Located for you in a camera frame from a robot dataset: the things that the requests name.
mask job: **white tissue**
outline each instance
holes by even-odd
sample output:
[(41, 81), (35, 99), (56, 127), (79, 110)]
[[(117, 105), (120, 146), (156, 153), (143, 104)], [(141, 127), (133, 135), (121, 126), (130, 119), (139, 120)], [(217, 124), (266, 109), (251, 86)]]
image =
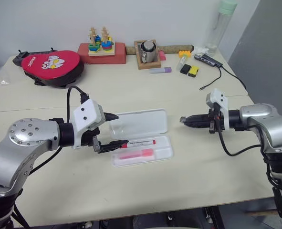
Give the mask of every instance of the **white tissue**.
[(208, 48), (204, 48), (204, 47), (194, 47), (194, 50), (192, 52), (192, 55), (202, 55), (202, 54), (207, 54), (208, 53)]

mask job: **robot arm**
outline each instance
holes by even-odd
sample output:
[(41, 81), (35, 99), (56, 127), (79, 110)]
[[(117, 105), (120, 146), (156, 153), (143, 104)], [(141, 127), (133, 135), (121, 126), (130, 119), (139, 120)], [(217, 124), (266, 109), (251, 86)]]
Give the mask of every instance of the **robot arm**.
[(86, 99), (73, 111), (70, 122), (24, 118), (14, 122), (0, 142), (0, 228), (12, 228), (10, 215), (35, 160), (44, 152), (60, 147), (93, 146), (98, 153), (108, 152), (127, 143), (113, 141), (102, 145), (98, 127), (118, 116), (104, 113), (102, 107)]
[(226, 130), (227, 126), (236, 131), (253, 131), (261, 143), (267, 178), (273, 185), (276, 207), (282, 218), (282, 116), (269, 104), (254, 104), (228, 111), (226, 102), (223, 93), (215, 89), (207, 96), (209, 114), (181, 117), (180, 121), (190, 127), (208, 127), (210, 133), (218, 132), (219, 135), (221, 129)]

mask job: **water bottle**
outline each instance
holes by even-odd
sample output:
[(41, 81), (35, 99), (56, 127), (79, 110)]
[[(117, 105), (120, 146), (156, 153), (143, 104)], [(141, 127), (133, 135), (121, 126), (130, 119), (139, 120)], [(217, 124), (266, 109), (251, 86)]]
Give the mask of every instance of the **water bottle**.
[(206, 48), (208, 48), (208, 55), (213, 56), (219, 46), (223, 34), (226, 31), (228, 23), (235, 11), (237, 3), (233, 0), (222, 0), (218, 10), (218, 16), (213, 22), (213, 26), (209, 33), (208, 40), (206, 42)]

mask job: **pink highlighter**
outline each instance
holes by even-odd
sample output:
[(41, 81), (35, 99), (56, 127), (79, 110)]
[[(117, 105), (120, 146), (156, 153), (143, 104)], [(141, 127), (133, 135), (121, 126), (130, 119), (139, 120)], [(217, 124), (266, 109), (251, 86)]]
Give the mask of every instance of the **pink highlighter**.
[(154, 150), (151, 149), (142, 149), (142, 150), (136, 150), (132, 152), (124, 153), (124, 155), (120, 156), (120, 160), (124, 159), (130, 159), (130, 158), (136, 158), (136, 157), (143, 157), (143, 156), (153, 156)]

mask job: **red bag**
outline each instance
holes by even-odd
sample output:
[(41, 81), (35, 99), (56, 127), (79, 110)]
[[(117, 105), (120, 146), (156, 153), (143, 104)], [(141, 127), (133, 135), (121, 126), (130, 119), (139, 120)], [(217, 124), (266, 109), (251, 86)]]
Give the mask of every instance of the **red bag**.
[(84, 63), (76, 52), (65, 50), (30, 55), (23, 59), (22, 68), (36, 85), (65, 87), (81, 75)]

